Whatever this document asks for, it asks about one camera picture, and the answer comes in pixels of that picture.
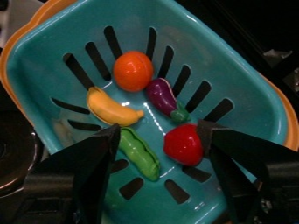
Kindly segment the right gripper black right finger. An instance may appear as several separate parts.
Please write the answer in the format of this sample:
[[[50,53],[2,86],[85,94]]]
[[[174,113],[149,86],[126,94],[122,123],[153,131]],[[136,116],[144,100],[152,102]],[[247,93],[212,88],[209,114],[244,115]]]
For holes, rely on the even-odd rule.
[[[214,122],[196,128],[233,224],[299,224],[299,153]]]

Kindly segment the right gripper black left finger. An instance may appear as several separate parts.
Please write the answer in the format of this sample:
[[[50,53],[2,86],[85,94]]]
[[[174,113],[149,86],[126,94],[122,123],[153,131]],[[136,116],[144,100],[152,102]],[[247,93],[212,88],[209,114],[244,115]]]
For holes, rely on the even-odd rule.
[[[38,171],[72,177],[72,199],[78,213],[76,224],[101,224],[102,201],[120,141],[114,124],[50,155]]]

